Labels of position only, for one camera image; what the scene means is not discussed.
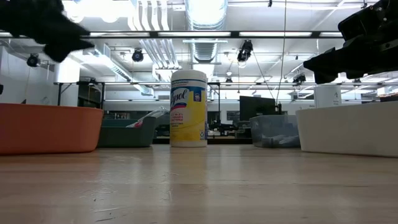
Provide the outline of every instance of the table surface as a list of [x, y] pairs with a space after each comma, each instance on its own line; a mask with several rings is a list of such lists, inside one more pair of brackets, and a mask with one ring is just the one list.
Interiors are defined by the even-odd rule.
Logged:
[[398, 159], [261, 149], [0, 157], [0, 223], [394, 223]]

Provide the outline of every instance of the white cylinder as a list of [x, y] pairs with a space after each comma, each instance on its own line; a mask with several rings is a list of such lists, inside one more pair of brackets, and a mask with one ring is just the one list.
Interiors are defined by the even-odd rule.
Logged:
[[170, 92], [170, 145], [207, 146], [207, 77], [196, 70], [172, 75]]

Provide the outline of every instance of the black monitor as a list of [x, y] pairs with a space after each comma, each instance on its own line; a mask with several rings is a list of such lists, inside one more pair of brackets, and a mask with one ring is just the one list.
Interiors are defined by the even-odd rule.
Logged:
[[240, 96], [239, 109], [241, 121], [249, 121], [255, 116], [277, 114], [275, 100], [270, 98]]

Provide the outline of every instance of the lysol logo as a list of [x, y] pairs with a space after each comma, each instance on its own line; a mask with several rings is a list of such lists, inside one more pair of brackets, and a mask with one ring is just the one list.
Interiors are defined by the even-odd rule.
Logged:
[[188, 101], [188, 89], [179, 88], [172, 92], [170, 99], [170, 111], [177, 108], [186, 108]]

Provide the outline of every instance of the orange plastic tub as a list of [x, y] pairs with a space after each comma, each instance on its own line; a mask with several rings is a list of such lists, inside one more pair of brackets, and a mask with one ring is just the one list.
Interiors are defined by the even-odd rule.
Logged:
[[0, 103], [0, 155], [91, 152], [103, 111]]

